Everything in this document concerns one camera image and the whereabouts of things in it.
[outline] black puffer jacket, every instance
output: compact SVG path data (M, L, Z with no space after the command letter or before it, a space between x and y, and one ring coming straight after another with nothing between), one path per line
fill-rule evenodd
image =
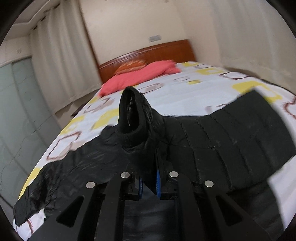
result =
M19 226L45 208L46 217L88 181L104 183L129 161L156 193L156 155L202 183L214 181L276 240L283 232L276 199L266 178L295 155L278 114L252 91L210 116L163 117L145 97L127 88L117 126L61 160L47 164L14 207ZM178 240L173 203L144 188L140 202L127 202L124 240Z

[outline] headboard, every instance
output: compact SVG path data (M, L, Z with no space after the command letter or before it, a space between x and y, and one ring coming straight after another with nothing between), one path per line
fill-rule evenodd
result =
M120 65L138 59L144 59L148 64L168 59L172 59L177 63L196 61L188 39L158 44L127 53L101 64L99 66L99 72L103 83L106 83L106 81L114 75L114 72Z

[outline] white curtain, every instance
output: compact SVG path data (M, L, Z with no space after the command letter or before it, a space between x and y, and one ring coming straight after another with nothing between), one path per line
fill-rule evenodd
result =
M209 0L221 62L296 93L296 39L265 0Z
M30 33L37 80L57 112L102 85L77 0L61 0Z

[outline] silver screw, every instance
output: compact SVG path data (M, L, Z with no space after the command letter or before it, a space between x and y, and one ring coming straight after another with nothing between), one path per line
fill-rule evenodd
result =
M170 172L170 177L178 177L179 176L179 173L177 172Z
M129 178L130 174L128 172L123 172L120 176L122 178Z
M214 186L214 183L212 181L205 181L205 186L211 188L212 186Z
M88 182L87 184L86 184L86 187L88 188L88 189L91 189L91 188L94 188L95 187L95 183L94 182Z

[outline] wall outlet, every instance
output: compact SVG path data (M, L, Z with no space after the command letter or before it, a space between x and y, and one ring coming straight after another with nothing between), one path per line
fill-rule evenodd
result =
M154 41L158 41L158 40L161 40L160 35L152 36L149 38L149 43L154 42Z

